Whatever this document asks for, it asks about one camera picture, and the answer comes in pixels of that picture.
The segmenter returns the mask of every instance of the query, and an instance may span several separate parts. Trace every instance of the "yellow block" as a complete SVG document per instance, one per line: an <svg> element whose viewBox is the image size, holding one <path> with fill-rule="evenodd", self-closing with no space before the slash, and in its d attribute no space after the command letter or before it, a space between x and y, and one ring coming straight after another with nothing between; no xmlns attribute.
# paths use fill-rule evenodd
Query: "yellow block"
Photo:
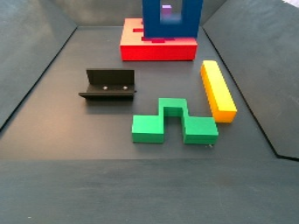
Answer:
<svg viewBox="0 0 299 224"><path fill-rule="evenodd" d="M203 61L201 77L209 96L213 117L217 123L231 123L238 109L217 61Z"/></svg>

